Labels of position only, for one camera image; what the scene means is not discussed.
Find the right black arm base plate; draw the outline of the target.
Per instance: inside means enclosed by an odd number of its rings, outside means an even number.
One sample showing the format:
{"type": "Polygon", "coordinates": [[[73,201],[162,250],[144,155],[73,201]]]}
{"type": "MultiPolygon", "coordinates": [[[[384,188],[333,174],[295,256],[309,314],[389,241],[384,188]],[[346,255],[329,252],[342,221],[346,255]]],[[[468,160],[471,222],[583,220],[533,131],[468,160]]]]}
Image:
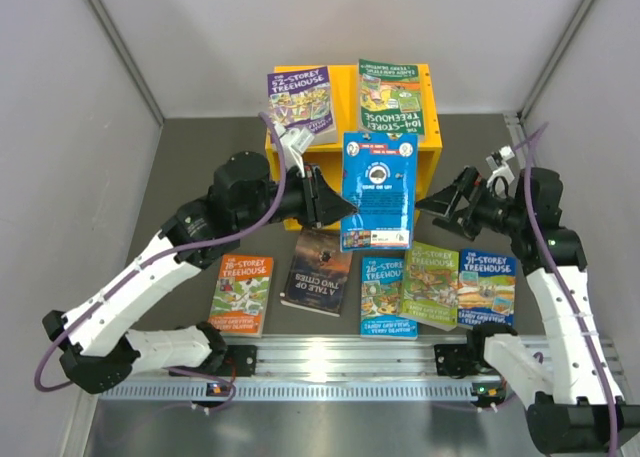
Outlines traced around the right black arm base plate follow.
{"type": "Polygon", "coordinates": [[[477,352],[469,344],[436,344],[433,350],[438,376],[464,379],[480,374],[477,352]]]}

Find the green 104-Storey Treehouse book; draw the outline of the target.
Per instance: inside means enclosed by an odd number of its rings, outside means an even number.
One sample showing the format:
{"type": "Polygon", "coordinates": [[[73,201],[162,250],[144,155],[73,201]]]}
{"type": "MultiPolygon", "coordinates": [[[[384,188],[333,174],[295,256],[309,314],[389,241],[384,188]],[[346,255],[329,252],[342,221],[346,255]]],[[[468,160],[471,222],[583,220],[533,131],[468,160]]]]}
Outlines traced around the green 104-Storey Treehouse book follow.
{"type": "Polygon", "coordinates": [[[358,130],[426,136],[420,69],[360,59],[357,65],[358,130]]]}

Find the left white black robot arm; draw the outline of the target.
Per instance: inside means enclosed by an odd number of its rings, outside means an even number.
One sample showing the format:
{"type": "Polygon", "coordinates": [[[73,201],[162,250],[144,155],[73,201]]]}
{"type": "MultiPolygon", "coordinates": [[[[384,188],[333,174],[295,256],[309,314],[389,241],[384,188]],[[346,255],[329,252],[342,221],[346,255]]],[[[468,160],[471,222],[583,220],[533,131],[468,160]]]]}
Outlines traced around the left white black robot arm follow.
{"type": "Polygon", "coordinates": [[[151,332],[136,331],[134,324],[260,227],[294,219],[304,228],[322,228],[356,211],[316,165],[285,170],[273,181],[264,156],[231,156],[215,171],[208,193],[179,207],[109,284],[82,305],[43,318],[69,383],[100,394],[148,371],[217,373],[228,347],[212,324],[151,332]]]}

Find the purple 52-Storey Treehouse book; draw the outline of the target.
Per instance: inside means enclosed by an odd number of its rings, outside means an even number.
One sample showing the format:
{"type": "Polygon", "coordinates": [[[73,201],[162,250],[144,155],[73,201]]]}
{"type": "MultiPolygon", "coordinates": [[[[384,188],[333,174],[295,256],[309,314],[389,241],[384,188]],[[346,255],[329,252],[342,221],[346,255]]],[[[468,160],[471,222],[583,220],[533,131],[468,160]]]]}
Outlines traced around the purple 52-Storey Treehouse book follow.
{"type": "Polygon", "coordinates": [[[327,66],[269,73],[267,97],[270,117],[286,130],[307,128],[314,146],[338,142],[327,66]]]}

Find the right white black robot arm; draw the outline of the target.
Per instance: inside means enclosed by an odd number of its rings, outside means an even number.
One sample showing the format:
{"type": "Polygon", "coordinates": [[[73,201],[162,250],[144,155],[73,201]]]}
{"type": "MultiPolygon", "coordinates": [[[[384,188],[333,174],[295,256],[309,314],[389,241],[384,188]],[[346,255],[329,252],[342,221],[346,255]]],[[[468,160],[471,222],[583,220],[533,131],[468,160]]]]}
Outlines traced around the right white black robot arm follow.
{"type": "Polygon", "coordinates": [[[508,237],[542,318],[552,367],[529,351],[507,324],[478,324],[467,333],[466,359],[478,373],[495,370],[525,409],[542,454],[609,456],[639,433],[639,407],[626,402],[602,349],[588,295],[588,269],[578,234],[561,225],[563,183],[557,172],[520,173],[512,196],[499,196],[474,167],[419,200],[434,225],[474,240],[488,229],[508,237]]]}

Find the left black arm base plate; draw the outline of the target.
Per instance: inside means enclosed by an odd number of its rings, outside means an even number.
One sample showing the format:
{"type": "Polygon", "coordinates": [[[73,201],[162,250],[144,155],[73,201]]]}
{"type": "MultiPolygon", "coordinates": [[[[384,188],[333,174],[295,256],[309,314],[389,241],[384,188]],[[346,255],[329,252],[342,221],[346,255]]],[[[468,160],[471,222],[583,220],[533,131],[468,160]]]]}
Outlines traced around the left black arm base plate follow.
{"type": "Polygon", "coordinates": [[[221,378],[252,377],[256,373],[257,352],[258,347],[256,345],[229,344],[224,358],[215,370],[207,366],[198,368],[178,367],[177,369],[170,369],[169,374],[171,376],[200,376],[202,378],[210,376],[221,378]]]}

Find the blue back-cover book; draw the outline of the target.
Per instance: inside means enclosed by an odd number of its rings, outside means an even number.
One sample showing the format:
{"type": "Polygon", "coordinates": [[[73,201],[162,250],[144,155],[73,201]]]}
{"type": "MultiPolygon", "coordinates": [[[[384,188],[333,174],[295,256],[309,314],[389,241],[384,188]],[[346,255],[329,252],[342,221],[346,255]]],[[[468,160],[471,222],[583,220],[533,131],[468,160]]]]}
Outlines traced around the blue back-cover book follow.
{"type": "Polygon", "coordinates": [[[417,156],[414,133],[344,134],[341,191],[357,208],[340,223],[344,251],[411,247],[417,156]]]}

